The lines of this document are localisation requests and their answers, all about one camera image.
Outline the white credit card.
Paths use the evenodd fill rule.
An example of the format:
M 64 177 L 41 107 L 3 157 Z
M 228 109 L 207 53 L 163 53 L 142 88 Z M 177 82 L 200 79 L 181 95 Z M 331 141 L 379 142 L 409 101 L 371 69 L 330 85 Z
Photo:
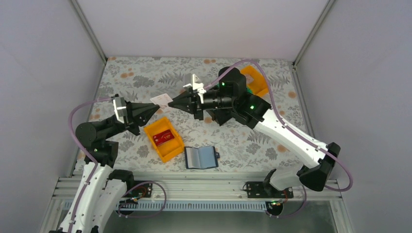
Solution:
M 163 112 L 169 112 L 173 109 L 169 106 L 169 103 L 172 102 L 173 99 L 166 93 L 152 97 L 150 98 L 150 101 L 159 105 L 159 109 Z

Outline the blue card holder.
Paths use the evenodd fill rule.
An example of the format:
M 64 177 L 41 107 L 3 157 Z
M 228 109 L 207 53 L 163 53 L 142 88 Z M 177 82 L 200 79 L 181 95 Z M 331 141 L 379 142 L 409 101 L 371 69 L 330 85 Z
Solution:
M 214 146 L 184 147 L 186 169 L 211 169 L 219 167 L 220 154 Z

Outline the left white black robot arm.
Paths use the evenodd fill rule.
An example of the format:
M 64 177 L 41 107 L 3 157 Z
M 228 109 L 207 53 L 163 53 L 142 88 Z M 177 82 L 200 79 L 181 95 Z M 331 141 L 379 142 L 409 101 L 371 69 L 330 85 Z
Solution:
M 84 122 L 73 129 L 73 115 L 89 104 L 110 101 L 114 114 L 102 121 Z M 68 118 L 70 134 L 86 155 L 82 178 L 73 203 L 56 233 L 102 233 L 120 199 L 133 190 L 131 171 L 114 169 L 118 142 L 110 138 L 125 131 L 140 134 L 159 109 L 154 103 L 135 103 L 123 97 L 92 100 L 75 107 Z

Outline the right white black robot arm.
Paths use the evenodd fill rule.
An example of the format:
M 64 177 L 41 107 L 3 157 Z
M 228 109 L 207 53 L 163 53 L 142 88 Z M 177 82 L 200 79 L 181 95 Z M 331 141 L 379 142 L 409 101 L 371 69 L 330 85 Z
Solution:
M 173 98 L 168 106 L 192 114 L 198 120 L 204 119 L 204 111 L 228 110 L 235 121 L 273 138 L 303 164 L 288 170 L 271 170 L 265 185 L 279 191 L 301 185 L 312 191 L 323 191 L 340 147 L 316 140 L 290 124 L 270 103 L 247 90 L 246 77 L 237 68 L 224 67 L 219 75 L 218 84 L 210 90 L 197 83 L 196 76 L 192 75 L 185 92 Z

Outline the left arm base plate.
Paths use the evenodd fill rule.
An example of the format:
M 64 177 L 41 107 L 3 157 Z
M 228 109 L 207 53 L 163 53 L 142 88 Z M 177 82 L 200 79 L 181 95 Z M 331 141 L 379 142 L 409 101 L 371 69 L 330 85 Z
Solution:
M 151 181 L 134 181 L 127 188 L 122 198 L 150 198 L 152 195 L 153 183 Z

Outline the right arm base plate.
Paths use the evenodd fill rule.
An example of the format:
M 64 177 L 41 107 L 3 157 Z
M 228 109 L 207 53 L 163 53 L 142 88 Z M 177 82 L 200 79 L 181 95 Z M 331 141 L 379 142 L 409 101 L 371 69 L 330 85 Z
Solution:
M 291 187 L 279 191 L 270 184 L 263 184 L 263 182 L 246 182 L 242 190 L 247 193 L 247 197 L 250 199 L 285 199 L 294 197 Z

